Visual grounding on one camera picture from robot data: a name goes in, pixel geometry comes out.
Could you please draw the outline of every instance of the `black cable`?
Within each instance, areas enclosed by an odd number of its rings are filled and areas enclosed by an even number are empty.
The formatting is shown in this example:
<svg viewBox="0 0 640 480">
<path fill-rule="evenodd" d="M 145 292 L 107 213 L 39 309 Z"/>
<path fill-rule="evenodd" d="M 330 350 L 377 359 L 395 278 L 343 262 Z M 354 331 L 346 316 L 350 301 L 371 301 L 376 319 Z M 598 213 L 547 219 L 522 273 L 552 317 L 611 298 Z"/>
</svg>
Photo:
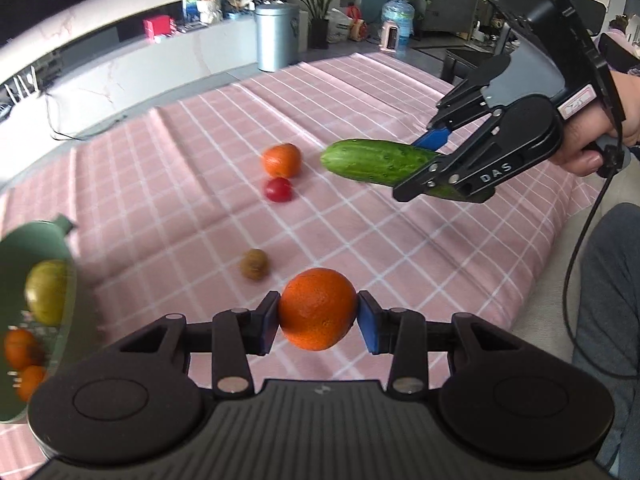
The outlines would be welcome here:
<svg viewBox="0 0 640 480">
<path fill-rule="evenodd" d="M 580 232 L 580 236 L 578 236 L 578 240 L 575 243 L 574 252 L 571 254 L 571 258 L 569 259 L 569 265 L 568 265 L 568 267 L 566 269 L 566 274 L 564 276 L 564 285 L 562 287 L 562 320 L 564 321 L 564 327 L 566 329 L 567 335 L 569 336 L 569 339 L 571 340 L 571 343 L 574 345 L 574 348 L 578 352 L 580 352 L 580 354 L 582 355 L 584 360 L 587 361 L 588 364 L 590 364 L 595 370 L 597 370 L 601 374 L 606 375 L 608 377 L 611 377 L 613 379 L 625 380 L 625 381 L 626 380 L 637 381 L 637 380 L 640 380 L 640 374 L 625 375 L 625 374 L 616 374 L 616 373 L 613 373 L 613 372 L 609 372 L 605 368 L 601 367 L 599 364 L 596 364 L 593 361 L 593 359 L 591 359 L 587 355 L 587 353 L 584 351 L 584 349 L 581 348 L 581 346 L 578 344 L 576 336 L 572 332 L 571 325 L 569 324 L 569 310 L 568 310 L 568 305 L 567 305 L 567 294 L 568 294 L 568 291 L 569 291 L 569 281 L 571 280 L 571 273 L 572 273 L 572 270 L 574 270 L 575 261 L 577 260 L 578 253 L 580 252 L 580 247 L 581 247 L 582 243 L 584 242 L 584 238 L 587 235 L 587 231 L 589 230 L 591 222 L 593 221 L 593 218 L 594 218 L 594 216 L 596 214 L 596 211 L 599 208 L 600 203 L 602 202 L 602 199 L 603 199 L 605 193 L 607 192 L 607 189 L 609 189 L 609 186 L 611 184 L 611 181 L 613 180 L 613 177 L 619 171 L 618 170 L 618 162 L 620 160 L 623 160 L 623 157 L 624 157 L 624 153 L 622 151 L 622 139 L 623 139 L 622 123 L 619 120 L 614 119 L 614 127 L 615 127 L 615 130 L 616 130 L 616 133 L 618 134 L 618 142 L 616 143 L 615 151 L 612 152 L 612 153 L 611 152 L 609 152 L 609 153 L 605 152 L 605 156 L 604 156 L 604 159 L 605 159 L 604 160 L 604 164 L 606 166 L 610 166 L 609 175 L 606 177 L 606 180 L 604 182 L 604 186 L 602 186 L 602 189 L 598 193 L 598 197 L 596 198 L 595 202 L 593 203 L 593 206 L 591 207 L 591 211 L 589 212 L 589 215 L 587 216 L 586 222 L 584 223 L 584 226 L 582 227 L 582 231 Z"/>
<path fill-rule="evenodd" d="M 60 137 L 66 137 L 67 139 L 71 139 L 71 140 L 85 140 L 85 139 L 80 139 L 79 137 L 74 137 L 74 136 L 70 136 L 67 134 L 62 134 L 59 131 L 57 131 L 54 127 L 53 124 L 51 123 L 51 110 L 49 108 L 49 97 L 50 94 L 48 92 L 44 92 L 44 101 L 45 104 L 47 106 L 47 123 L 49 123 L 49 128 L 51 129 L 51 131 L 53 133 L 55 133 L 56 135 L 60 136 Z M 53 140 L 65 140 L 65 139 L 56 139 L 54 136 L 50 136 Z"/>
<path fill-rule="evenodd" d="M 103 134 L 104 132 L 106 132 L 106 131 L 108 131 L 108 130 L 111 130 L 111 129 L 116 125 L 116 124 L 121 123 L 121 122 L 126 118 L 126 117 L 124 117 L 124 118 L 119 118 L 119 119 L 113 120 L 113 121 L 112 121 L 112 122 L 111 122 L 107 127 L 102 128 L 101 130 L 99 130 L 99 131 L 97 131 L 97 132 L 92 133 L 90 136 L 86 136 L 86 137 L 75 137 L 75 136 L 72 136 L 72 135 L 63 134 L 63 133 L 61 133 L 61 132 L 57 131 L 57 130 L 53 127 L 53 124 L 51 123 L 51 110 L 50 110 L 50 108 L 49 108 L 49 97 L 53 97 L 53 96 L 52 96 L 52 95 L 50 95 L 47 91 L 45 91 L 43 95 L 44 95 L 45 104 L 46 104 L 46 106 L 47 106 L 47 123 L 49 123 L 49 128 L 50 128 L 50 129 L 51 129 L 51 131 L 52 131 L 54 134 L 56 134 L 57 136 L 65 137 L 65 139 L 56 139 L 56 138 L 52 135 L 52 136 L 50 136 L 50 137 L 51 137 L 53 140 L 60 140 L 60 141 L 62 142 L 63 140 L 70 139 L 70 140 L 80 140 L 80 141 L 82 141 L 82 142 L 85 142 L 86 140 L 89 140 L 91 137 L 95 137 L 96 135 Z"/>
</svg>

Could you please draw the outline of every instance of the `pink shirt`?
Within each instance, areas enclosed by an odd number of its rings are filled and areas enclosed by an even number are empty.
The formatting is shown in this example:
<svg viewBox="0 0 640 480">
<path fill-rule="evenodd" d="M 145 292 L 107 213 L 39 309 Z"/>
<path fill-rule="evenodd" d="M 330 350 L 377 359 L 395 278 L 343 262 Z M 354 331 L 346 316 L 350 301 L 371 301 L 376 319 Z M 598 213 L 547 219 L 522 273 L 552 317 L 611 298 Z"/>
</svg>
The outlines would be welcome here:
<svg viewBox="0 0 640 480">
<path fill-rule="evenodd" d="M 616 28 L 610 28 L 607 32 L 603 32 L 599 34 L 598 37 L 593 41 L 593 43 L 595 43 L 596 46 L 598 46 L 598 42 L 600 41 L 600 36 L 603 34 L 607 34 L 613 41 L 619 44 L 619 46 L 624 48 L 627 52 L 638 57 L 638 49 L 627 41 L 626 35 L 624 32 L 622 32 L 621 30 L 617 30 Z"/>
</svg>

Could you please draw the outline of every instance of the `circular pad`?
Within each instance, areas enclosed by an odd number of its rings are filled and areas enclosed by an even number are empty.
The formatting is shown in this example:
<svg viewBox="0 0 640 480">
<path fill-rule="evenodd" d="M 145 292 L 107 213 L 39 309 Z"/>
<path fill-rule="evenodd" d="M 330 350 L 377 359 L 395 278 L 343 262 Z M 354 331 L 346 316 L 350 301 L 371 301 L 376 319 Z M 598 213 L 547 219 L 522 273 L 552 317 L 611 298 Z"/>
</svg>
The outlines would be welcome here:
<svg viewBox="0 0 640 480">
<path fill-rule="evenodd" d="M 51 377 L 29 405 L 49 454 L 81 465 L 143 462 L 176 446 L 200 421 L 199 388 L 153 353 L 103 351 Z"/>
<path fill-rule="evenodd" d="M 454 435 L 519 467 L 592 458 L 609 430 L 612 400 L 587 374 L 540 353 L 495 352 L 449 378 L 438 405 Z"/>
</svg>

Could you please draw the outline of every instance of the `pink checkered tablecloth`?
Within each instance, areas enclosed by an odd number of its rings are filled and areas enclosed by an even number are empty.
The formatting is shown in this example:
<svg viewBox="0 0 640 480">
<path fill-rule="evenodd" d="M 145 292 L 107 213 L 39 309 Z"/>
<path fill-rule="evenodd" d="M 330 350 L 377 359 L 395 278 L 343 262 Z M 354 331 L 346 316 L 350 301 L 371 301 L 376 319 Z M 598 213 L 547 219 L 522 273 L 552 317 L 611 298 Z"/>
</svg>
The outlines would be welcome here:
<svg viewBox="0 0 640 480">
<path fill-rule="evenodd" d="M 60 157 L 0 196 L 1 231 L 59 212 L 77 223 L 69 243 L 110 341 L 171 312 L 200 322 L 255 308 L 310 267 L 339 270 L 387 308 L 439 321 L 467 311 L 508 328 L 557 232 L 594 189 L 543 163 L 486 204 L 400 204 L 389 189 L 336 177 L 319 163 L 339 139 L 411 142 L 449 89 L 382 54 L 261 75 L 154 109 Z M 280 142 L 305 157 L 297 197 L 286 204 L 260 192 L 260 153 Z M 261 283 L 238 269 L 253 247 L 273 263 Z M 366 353 L 357 328 L 325 352 L 298 350 L 279 335 L 269 356 L 250 362 L 258 387 L 266 377 L 385 381 L 390 365 Z M 198 384 L 209 386 L 209 364 L 193 357 Z M 446 376 L 446 360 L 432 356 L 432 386 Z M 26 426 L 0 428 L 4 480 L 28 476 L 43 460 Z"/>
</svg>

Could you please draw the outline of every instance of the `cucumber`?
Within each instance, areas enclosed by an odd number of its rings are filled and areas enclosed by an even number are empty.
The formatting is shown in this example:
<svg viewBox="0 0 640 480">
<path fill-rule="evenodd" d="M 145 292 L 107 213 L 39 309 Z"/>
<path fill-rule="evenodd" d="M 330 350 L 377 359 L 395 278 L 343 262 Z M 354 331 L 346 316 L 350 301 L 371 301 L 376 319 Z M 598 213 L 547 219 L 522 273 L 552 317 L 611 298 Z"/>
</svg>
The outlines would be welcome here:
<svg viewBox="0 0 640 480">
<path fill-rule="evenodd" d="M 393 187 L 400 184 L 439 153 L 390 140 L 347 139 L 329 146 L 320 156 L 331 173 L 350 180 Z M 466 199 L 449 184 L 430 189 L 428 195 L 459 202 L 484 202 L 494 190 L 486 189 Z"/>
</svg>

